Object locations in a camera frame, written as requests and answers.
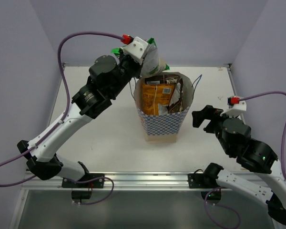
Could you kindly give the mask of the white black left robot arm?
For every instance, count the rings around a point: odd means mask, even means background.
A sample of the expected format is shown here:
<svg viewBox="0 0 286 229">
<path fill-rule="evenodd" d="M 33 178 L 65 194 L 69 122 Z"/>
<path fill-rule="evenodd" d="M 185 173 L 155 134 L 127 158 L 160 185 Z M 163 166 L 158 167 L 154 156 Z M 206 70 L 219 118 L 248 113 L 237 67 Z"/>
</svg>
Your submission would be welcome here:
<svg viewBox="0 0 286 229">
<path fill-rule="evenodd" d="M 41 180 L 59 176 L 78 187 L 87 186 L 92 179 L 87 167 L 80 161 L 72 162 L 57 155 L 57 151 L 80 128 L 111 106 L 128 82 L 140 76 L 142 66 L 143 60 L 136 61 L 129 54 L 122 55 L 118 62 L 110 55 L 99 57 L 89 68 L 87 83 L 72 97 L 67 111 L 34 139 L 17 144 L 20 151 L 30 150 L 26 155 L 29 171 Z"/>
</svg>

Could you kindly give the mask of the green Chuba chips bag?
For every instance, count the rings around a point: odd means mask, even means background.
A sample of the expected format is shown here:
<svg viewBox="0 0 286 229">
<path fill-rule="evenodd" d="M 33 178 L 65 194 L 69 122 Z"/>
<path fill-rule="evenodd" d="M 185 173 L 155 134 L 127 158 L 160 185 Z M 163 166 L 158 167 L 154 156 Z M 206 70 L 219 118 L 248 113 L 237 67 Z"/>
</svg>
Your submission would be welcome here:
<svg viewBox="0 0 286 229">
<path fill-rule="evenodd" d="M 169 70 L 170 67 L 159 56 L 158 48 L 157 48 L 157 45 L 154 41 L 154 38 L 150 38 L 150 39 L 145 40 L 145 41 L 147 41 L 149 43 L 149 48 L 147 50 L 147 54 L 144 58 L 144 61 L 142 63 L 143 67 L 141 70 L 141 76 L 143 78 L 151 77 L 154 75 L 158 75 L 163 71 Z M 119 58 L 120 54 L 123 54 L 122 47 L 111 49 L 111 53 Z"/>
</svg>

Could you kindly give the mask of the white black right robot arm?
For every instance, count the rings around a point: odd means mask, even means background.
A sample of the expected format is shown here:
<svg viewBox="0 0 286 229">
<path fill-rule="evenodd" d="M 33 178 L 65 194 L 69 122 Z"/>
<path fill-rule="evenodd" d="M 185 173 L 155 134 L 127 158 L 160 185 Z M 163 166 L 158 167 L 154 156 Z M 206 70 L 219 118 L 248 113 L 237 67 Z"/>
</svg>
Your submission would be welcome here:
<svg viewBox="0 0 286 229">
<path fill-rule="evenodd" d="M 286 226 L 286 179 L 283 177 L 281 162 L 272 148 L 253 139 L 251 127 L 237 116 L 228 116 L 223 110 L 211 105 L 206 105 L 201 111 L 193 111 L 192 118 L 194 128 L 199 128 L 204 120 L 209 120 L 204 131 L 214 134 L 230 158 L 236 159 L 241 167 L 260 177 L 267 186 L 259 186 L 238 177 L 216 163 L 207 166 L 200 182 L 211 188 L 229 188 L 256 200 L 273 220 Z"/>
</svg>

